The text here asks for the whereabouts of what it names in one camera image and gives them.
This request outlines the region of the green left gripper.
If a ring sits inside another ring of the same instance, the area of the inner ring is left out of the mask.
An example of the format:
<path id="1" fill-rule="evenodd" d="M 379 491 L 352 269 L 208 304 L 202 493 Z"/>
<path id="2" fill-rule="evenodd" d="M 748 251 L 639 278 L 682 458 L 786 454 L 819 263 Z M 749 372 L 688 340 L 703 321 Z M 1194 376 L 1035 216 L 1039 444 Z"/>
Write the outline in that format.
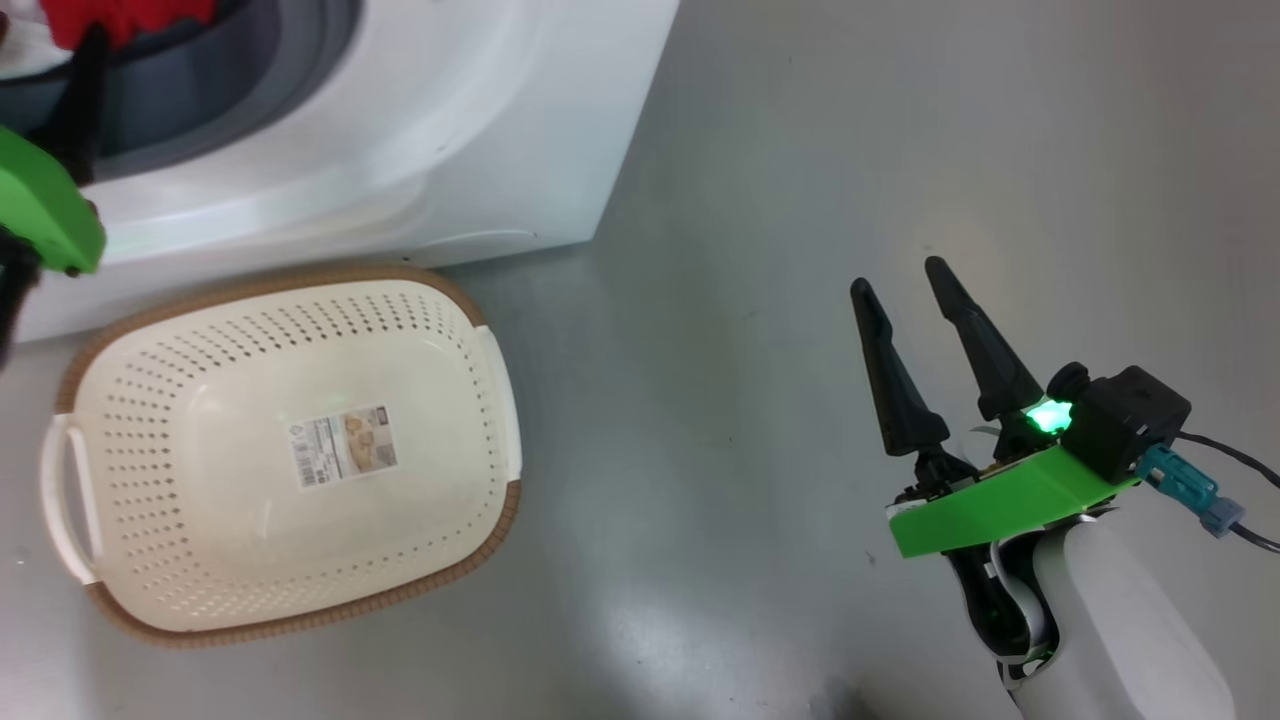
<path id="1" fill-rule="evenodd" d="M 78 187 L 95 178 L 110 51 L 108 29 L 87 28 L 45 120 L 46 152 L 1 128 L 3 227 L 52 272 L 93 274 L 105 251 L 105 229 Z"/>

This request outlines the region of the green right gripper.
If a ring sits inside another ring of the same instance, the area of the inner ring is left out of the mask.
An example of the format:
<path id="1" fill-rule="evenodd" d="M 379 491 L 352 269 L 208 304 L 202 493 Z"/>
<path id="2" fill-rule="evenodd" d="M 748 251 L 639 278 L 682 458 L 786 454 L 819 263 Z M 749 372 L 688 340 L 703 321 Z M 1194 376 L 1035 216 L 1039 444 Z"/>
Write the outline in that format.
<path id="1" fill-rule="evenodd" d="M 941 256 L 925 260 L 934 299 L 961 341 L 987 420 L 1021 414 L 1044 391 Z M 1135 424 L 1074 420 L 1044 432 L 1033 420 L 1000 429 L 995 465 L 975 468 L 943 447 L 950 438 L 893 345 L 893 324 L 865 278 L 850 286 L 884 452 L 915 459 L 915 482 L 888 509 L 906 559 L 938 555 L 961 587 L 968 618 L 1006 685 L 1020 685 L 1055 655 L 1060 626 L 1032 566 L 1051 527 L 1102 512 L 1132 480 Z"/>

